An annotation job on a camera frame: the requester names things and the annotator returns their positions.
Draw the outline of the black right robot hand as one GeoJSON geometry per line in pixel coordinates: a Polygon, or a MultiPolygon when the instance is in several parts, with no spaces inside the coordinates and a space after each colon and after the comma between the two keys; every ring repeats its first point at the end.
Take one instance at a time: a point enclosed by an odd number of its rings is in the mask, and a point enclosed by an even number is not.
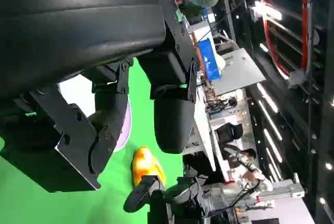
{"type": "Polygon", "coordinates": [[[166,189],[157,175],[144,175],[123,209],[135,213],[149,205],[147,223],[211,223],[209,207],[196,177],[179,177],[166,189]]]}

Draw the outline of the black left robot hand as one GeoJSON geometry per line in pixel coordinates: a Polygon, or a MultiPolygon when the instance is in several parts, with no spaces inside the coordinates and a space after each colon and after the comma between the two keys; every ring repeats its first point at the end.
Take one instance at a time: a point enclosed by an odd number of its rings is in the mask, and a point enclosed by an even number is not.
{"type": "Polygon", "coordinates": [[[167,154],[187,145],[197,55],[170,0],[1,0],[1,156],[48,192],[93,191],[137,60],[167,154]]]}

